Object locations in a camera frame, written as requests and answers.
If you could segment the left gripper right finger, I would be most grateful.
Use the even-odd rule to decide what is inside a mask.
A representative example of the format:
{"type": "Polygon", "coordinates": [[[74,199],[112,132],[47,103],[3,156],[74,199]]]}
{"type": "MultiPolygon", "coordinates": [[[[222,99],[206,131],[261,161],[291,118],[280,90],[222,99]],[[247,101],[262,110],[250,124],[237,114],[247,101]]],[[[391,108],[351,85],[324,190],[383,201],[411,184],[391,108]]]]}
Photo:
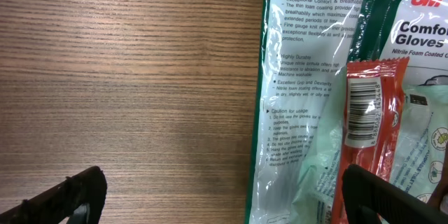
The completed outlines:
{"type": "Polygon", "coordinates": [[[349,224],[444,224],[447,214],[434,209],[356,164],[342,176],[344,208],[349,224]]]}

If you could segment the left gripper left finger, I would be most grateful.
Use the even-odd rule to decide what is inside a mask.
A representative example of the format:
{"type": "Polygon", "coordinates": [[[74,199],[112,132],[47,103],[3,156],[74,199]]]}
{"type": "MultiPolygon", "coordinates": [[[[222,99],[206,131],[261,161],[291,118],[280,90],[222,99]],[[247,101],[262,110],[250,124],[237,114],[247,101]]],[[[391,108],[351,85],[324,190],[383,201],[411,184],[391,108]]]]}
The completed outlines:
{"type": "Polygon", "coordinates": [[[98,166],[66,177],[66,180],[1,214],[6,224],[98,224],[105,205],[107,182],[98,166]]]}

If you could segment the red sachet packet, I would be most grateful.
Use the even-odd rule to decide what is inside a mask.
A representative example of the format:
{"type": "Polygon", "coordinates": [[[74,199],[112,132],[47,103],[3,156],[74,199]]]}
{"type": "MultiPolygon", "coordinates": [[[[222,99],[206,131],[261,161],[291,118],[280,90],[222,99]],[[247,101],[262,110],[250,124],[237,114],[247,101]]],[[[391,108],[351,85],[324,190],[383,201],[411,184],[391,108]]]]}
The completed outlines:
{"type": "Polygon", "coordinates": [[[407,57],[350,62],[346,73],[342,152],[331,224],[347,223],[342,175],[358,165],[388,181],[398,141],[407,57]]]}

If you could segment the green 3M gloves package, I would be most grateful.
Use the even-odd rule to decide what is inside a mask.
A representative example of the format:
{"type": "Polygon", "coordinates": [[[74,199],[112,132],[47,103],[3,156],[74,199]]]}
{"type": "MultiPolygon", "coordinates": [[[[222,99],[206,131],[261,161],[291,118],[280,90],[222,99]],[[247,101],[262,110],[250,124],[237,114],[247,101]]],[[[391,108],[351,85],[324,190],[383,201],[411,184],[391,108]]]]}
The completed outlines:
{"type": "Polygon", "coordinates": [[[247,223],[331,223],[347,64],[447,86],[447,0],[264,0],[247,223]]]}

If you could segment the person's fingertip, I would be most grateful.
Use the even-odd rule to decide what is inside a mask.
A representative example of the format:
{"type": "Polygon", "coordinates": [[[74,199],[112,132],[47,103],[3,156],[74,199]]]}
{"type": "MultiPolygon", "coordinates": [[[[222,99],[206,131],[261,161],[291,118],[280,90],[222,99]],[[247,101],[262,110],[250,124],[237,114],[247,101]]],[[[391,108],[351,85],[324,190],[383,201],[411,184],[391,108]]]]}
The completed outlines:
{"type": "Polygon", "coordinates": [[[444,214],[448,214],[447,194],[448,194],[448,150],[445,150],[444,163],[442,167],[441,180],[431,195],[428,205],[440,210],[444,214]]]}

